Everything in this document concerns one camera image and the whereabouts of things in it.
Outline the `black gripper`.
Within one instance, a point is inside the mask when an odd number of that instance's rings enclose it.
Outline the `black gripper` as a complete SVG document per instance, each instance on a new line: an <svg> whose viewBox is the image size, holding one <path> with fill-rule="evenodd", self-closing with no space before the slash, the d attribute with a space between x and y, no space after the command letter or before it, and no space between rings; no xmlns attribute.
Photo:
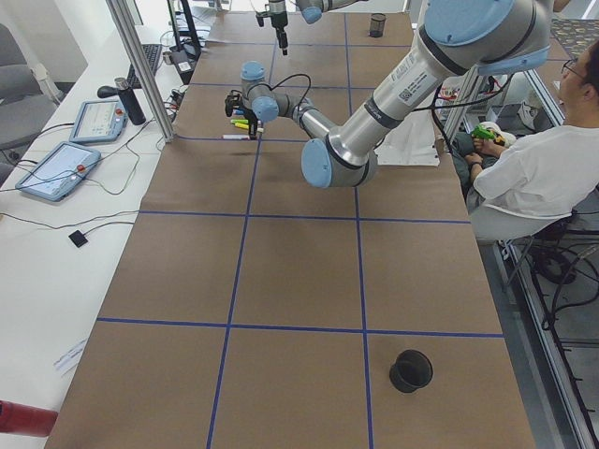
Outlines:
<svg viewBox="0 0 599 449"><path fill-rule="evenodd" d="M271 26L277 33L277 41L283 56L288 55L288 40L285 28L288 25L285 0L269 0L263 11L256 13L256 20L260 27L264 21L270 19Z"/></svg>
<svg viewBox="0 0 599 449"><path fill-rule="evenodd" d="M248 135L256 136L258 128L258 118L255 113L244 106L242 93L238 91L230 91L225 99L225 113L227 117L232 117L235 111L239 111L241 115L248 121Z"/></svg>

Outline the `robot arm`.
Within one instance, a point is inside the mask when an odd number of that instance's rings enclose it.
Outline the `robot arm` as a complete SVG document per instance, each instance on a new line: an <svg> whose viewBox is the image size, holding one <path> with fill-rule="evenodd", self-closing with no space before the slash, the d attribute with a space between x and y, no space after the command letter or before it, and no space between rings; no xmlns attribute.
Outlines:
<svg viewBox="0 0 599 449"><path fill-rule="evenodd" d="M299 8L301 17L308 23L313 24L321 19L325 12L348 7L357 3L358 0L299 0L296 6ZM259 27L264 26L264 21L270 20L271 27L275 30L278 47L283 56L287 56L288 40L285 28L288 26L288 17L285 0L270 0L265 9L256 12L256 21Z"/></svg>
<svg viewBox="0 0 599 449"><path fill-rule="evenodd" d="M412 49L344 124L304 96L277 93L256 61L243 64L225 112L241 111L251 137L260 123L293 120L310 138L301 153L304 179L319 188L358 186L375 173L376 146L447 78L472 67L485 76L543 64L552 13L550 1L430 1Z"/></svg>

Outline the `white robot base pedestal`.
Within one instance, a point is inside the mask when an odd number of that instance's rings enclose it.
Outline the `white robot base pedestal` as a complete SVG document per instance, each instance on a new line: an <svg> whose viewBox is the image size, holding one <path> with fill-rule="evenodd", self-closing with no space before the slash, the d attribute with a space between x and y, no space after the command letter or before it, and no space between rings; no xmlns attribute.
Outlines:
<svg viewBox="0 0 599 449"><path fill-rule="evenodd" d="M431 128L418 129L414 125L397 127L374 150L380 166L438 167L435 136Z"/></svg>

